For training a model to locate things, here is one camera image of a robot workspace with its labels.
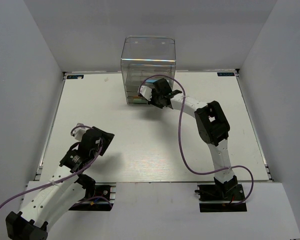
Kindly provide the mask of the clear acrylic drawer organizer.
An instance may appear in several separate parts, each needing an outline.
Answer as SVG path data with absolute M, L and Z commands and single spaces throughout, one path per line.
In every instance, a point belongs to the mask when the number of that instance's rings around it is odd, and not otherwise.
M 121 53 L 120 70 L 126 102 L 133 104 L 133 99 L 144 99 L 138 94 L 143 81 L 151 85 L 162 75 L 175 76 L 175 39 L 165 36 L 127 36 Z

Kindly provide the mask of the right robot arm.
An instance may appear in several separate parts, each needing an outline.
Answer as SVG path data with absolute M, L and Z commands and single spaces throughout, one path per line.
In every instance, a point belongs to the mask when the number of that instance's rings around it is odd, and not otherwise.
M 157 108 L 164 107 L 178 110 L 178 146 L 180 155 L 185 167 L 195 175 L 214 175 L 216 195 L 226 200 L 234 193 L 238 185 L 237 177 L 232 170 L 228 152 L 228 138 L 230 124 L 217 101 L 202 102 L 186 95 L 185 89 L 172 90 L 168 81 L 161 76 L 152 83 L 152 87 L 142 85 L 139 87 L 139 94 L 143 96 L 148 104 Z M 200 138 L 207 144 L 214 170 L 210 172 L 197 172 L 188 165 L 181 139 L 182 116 L 187 114 L 195 119 Z

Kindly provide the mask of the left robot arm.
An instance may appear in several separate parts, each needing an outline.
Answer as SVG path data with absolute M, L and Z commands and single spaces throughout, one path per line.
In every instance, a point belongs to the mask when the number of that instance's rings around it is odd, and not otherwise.
M 95 126 L 77 124 L 71 132 L 75 143 L 60 160 L 47 184 L 19 212 L 6 219 L 11 240 L 45 240 L 50 228 L 74 205 L 96 197 L 96 181 L 84 172 L 103 156 L 115 135 Z

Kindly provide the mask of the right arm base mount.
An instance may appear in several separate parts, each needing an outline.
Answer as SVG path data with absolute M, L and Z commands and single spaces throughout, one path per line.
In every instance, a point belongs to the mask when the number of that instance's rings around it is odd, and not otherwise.
M 218 193 L 214 184 L 201 184 L 194 191 L 199 199 L 199 210 L 201 213 L 239 213 L 247 212 L 243 186 L 238 184 L 225 196 Z

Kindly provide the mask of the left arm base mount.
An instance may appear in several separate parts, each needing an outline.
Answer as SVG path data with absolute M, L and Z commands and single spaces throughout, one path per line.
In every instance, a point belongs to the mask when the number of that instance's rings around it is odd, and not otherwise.
M 116 183 L 96 183 L 94 194 L 75 203 L 69 210 L 81 212 L 110 212 L 115 203 Z

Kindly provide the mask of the green capped highlighter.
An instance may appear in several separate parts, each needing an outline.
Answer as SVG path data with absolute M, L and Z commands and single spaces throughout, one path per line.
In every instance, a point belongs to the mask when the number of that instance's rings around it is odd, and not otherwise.
M 132 100 L 132 103 L 133 104 L 147 104 L 147 100 L 146 99 L 143 99 L 143 98 L 134 98 Z

